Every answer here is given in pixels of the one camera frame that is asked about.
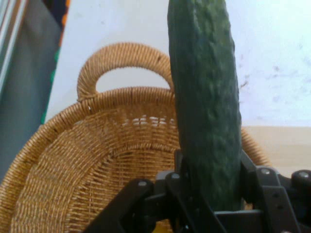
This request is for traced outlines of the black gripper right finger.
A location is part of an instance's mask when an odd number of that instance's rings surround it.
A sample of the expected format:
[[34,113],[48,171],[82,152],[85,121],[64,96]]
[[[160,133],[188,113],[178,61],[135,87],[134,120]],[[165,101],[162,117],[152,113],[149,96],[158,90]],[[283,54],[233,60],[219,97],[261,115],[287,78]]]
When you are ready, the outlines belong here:
[[265,233],[311,231],[311,172],[302,169],[290,178],[269,166],[257,166],[242,152],[242,196],[262,211]]

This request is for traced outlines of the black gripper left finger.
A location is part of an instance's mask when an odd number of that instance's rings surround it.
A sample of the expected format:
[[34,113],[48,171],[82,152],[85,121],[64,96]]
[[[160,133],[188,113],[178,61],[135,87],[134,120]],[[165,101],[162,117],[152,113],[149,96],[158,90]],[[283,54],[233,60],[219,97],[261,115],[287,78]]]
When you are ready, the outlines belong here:
[[151,233],[168,220],[175,233],[218,233],[220,222],[208,203],[191,189],[181,150],[165,178],[130,181],[84,229],[86,233]]

